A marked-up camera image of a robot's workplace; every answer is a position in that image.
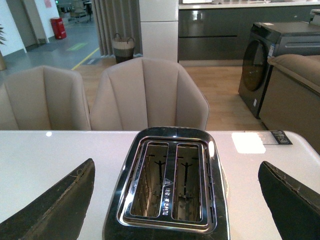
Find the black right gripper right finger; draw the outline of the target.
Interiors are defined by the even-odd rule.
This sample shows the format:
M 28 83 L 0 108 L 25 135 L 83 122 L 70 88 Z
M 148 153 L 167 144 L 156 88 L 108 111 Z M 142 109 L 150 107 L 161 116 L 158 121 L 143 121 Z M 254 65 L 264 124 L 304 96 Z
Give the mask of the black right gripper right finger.
M 267 161 L 258 170 L 264 200 L 283 240 L 320 238 L 320 194 Z

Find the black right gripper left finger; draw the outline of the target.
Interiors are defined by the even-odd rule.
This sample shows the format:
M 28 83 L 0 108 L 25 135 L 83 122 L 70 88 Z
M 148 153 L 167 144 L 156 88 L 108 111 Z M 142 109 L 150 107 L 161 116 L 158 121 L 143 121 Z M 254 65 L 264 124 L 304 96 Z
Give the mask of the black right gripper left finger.
M 95 163 L 89 158 L 0 224 L 2 240 L 76 240 L 90 205 Z

